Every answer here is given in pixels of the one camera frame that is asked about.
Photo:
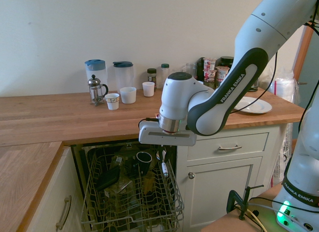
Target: kitchen counter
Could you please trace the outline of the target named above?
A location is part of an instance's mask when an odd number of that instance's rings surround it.
[[[258,97],[263,92],[249,92]],[[63,145],[138,138],[138,122],[155,117],[161,91],[110,111],[89,104],[88,93],[0,98],[0,232],[25,231],[62,154]],[[269,92],[266,114],[231,114],[224,129],[285,124],[303,109]]]

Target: dishwasher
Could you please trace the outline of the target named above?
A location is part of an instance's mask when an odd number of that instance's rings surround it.
[[[81,223],[86,232],[174,232],[180,227],[184,204],[174,175],[176,146],[165,147],[168,175],[163,173],[156,145],[130,140],[76,147],[84,196]],[[138,152],[152,156],[145,176],[136,164]],[[101,180],[116,182],[103,188]]]

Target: french press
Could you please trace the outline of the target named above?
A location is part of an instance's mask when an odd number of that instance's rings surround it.
[[[90,96],[91,96],[91,104],[94,104],[95,106],[104,103],[104,96],[108,94],[109,88],[105,84],[100,84],[101,81],[99,78],[95,78],[95,75],[92,75],[92,78],[88,80],[88,85],[90,88]],[[106,91],[103,94],[102,93],[102,86],[105,87]]]

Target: blue lid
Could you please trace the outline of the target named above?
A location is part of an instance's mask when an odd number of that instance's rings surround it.
[[[115,67],[131,67],[133,66],[133,63],[130,61],[115,61],[113,62]]]
[[[87,71],[100,71],[105,69],[105,61],[99,59],[88,60],[85,62]]]

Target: drawer handle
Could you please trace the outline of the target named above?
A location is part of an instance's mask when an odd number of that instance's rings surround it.
[[[66,220],[68,219],[69,212],[70,212],[70,209],[71,209],[72,197],[69,196],[69,197],[65,198],[64,202],[65,202],[65,205],[64,205],[64,208],[63,208],[61,219],[60,219],[60,221],[58,223],[55,224],[56,230],[62,230],[64,225],[65,225]]]
[[[241,149],[242,146],[238,146],[236,145],[235,147],[231,147],[231,148],[222,148],[221,146],[218,148],[219,151],[231,151],[231,150],[237,150],[237,149]]]

